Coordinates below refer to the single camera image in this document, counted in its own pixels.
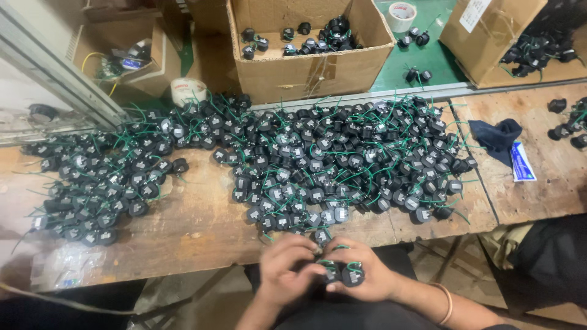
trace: bangle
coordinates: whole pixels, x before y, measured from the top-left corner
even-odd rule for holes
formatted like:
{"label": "bangle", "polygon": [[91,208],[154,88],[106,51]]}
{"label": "bangle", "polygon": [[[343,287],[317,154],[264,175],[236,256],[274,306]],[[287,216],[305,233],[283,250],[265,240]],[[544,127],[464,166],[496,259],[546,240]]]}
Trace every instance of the bangle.
{"label": "bangle", "polygon": [[450,296],[450,292],[442,284],[432,283],[432,285],[434,285],[435,287],[444,291],[444,294],[446,294],[446,297],[448,298],[448,312],[446,313],[444,320],[442,320],[442,322],[439,323],[440,325],[443,325],[448,321],[448,319],[450,318],[450,315],[452,315],[452,313],[453,313],[453,299]]}

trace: dark blue cloth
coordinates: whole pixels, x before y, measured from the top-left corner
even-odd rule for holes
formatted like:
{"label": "dark blue cloth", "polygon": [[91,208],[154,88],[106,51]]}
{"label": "dark blue cloth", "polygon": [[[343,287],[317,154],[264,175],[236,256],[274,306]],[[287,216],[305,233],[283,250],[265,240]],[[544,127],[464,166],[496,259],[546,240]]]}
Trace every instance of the dark blue cloth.
{"label": "dark blue cloth", "polygon": [[482,120],[469,120],[468,122],[479,145],[487,148],[487,154],[512,167],[510,148],[522,133],[522,126],[510,118],[495,126]]}

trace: human hand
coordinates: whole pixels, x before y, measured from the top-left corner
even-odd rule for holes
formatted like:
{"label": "human hand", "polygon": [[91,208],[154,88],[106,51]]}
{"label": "human hand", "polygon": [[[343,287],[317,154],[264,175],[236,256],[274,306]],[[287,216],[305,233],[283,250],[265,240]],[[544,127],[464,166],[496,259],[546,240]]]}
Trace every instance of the human hand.
{"label": "human hand", "polygon": [[318,245],[294,234],[285,234],[261,256],[261,286],[256,298],[273,306],[283,307],[300,297],[316,274],[326,274],[326,268],[311,263],[299,272],[290,269],[300,260],[314,259]]}
{"label": "human hand", "polygon": [[[347,245],[350,248],[339,248]],[[389,270],[367,245],[346,237],[335,237],[324,249],[324,259],[348,264],[358,261],[365,272],[365,280],[360,285],[349,288],[342,282],[330,283],[326,286],[329,292],[340,292],[362,301],[382,301],[394,299],[404,277]]]}

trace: workbench surface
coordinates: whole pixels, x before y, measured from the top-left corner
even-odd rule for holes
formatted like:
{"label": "workbench surface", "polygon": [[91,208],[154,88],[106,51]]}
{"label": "workbench surface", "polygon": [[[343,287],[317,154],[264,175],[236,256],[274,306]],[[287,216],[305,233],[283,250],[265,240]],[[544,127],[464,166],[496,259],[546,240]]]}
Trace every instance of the workbench surface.
{"label": "workbench surface", "polygon": [[[453,207],[466,215],[471,225],[456,214],[448,220],[414,224],[408,214],[396,208],[377,215],[362,214],[351,207],[350,220],[332,226],[330,232],[376,247],[480,233],[492,230],[498,223],[584,213],[587,154],[574,149],[568,139],[553,142],[546,136],[548,129],[565,118],[549,113],[546,104],[561,97],[574,104],[584,96],[587,96],[587,84],[452,100],[452,103],[466,104],[454,106],[461,121],[479,119],[496,124],[506,118],[517,120],[524,128],[520,140],[538,177],[535,182],[514,184],[511,169],[488,157],[485,150],[462,149],[460,158],[471,152],[479,168],[465,173],[461,179],[481,180],[464,183],[464,199]],[[447,124],[455,121],[448,106],[443,120]],[[468,126],[459,123],[451,124],[447,132],[457,129],[461,138],[468,132]],[[472,138],[467,143],[476,145]],[[46,198],[26,189],[43,192],[43,183],[51,180],[12,172],[38,171],[38,163],[31,164],[39,160],[37,157],[23,156],[16,147],[1,149],[0,155],[0,208],[5,214],[1,220],[2,231],[9,233],[5,243],[13,245],[30,228],[31,218],[23,216]],[[211,155],[211,151],[203,149],[175,151],[171,159],[184,157],[190,165],[190,170],[183,174],[187,183],[168,176],[161,193],[169,195],[150,202],[147,216],[123,218],[116,244],[86,248],[79,242],[61,244],[40,233],[30,235],[25,241],[42,242],[36,245],[36,250],[41,252],[33,261],[32,289],[50,291],[257,262],[263,246],[271,242],[259,234],[255,224],[247,222],[248,206],[232,200],[232,168],[216,163]],[[56,173],[48,175],[57,177]],[[451,196],[448,202],[459,197]],[[279,233],[271,235],[277,238]]]}

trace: green mat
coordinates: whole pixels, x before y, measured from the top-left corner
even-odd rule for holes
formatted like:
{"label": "green mat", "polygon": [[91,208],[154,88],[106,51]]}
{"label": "green mat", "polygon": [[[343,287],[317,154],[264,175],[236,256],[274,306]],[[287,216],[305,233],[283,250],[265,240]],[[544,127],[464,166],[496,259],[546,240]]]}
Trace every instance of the green mat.
{"label": "green mat", "polygon": [[[397,1],[376,2],[377,8],[386,15],[389,6]],[[416,19],[412,26],[418,27],[422,32],[431,24],[428,34],[430,42],[428,45],[419,47],[415,43],[406,49],[395,47],[375,83],[369,90],[370,92],[380,92],[383,90],[404,89],[419,87],[418,81],[407,83],[405,77],[408,71],[406,65],[415,67],[420,71],[430,70],[433,78],[423,84],[424,86],[443,85],[448,83],[467,82],[468,79],[458,68],[454,61],[454,56],[444,45],[438,41],[444,24],[448,21],[452,10],[457,3],[456,0],[406,0],[414,5],[418,11]],[[442,26],[435,22],[437,16],[442,21]],[[405,33],[394,33],[396,38],[401,38]]]}

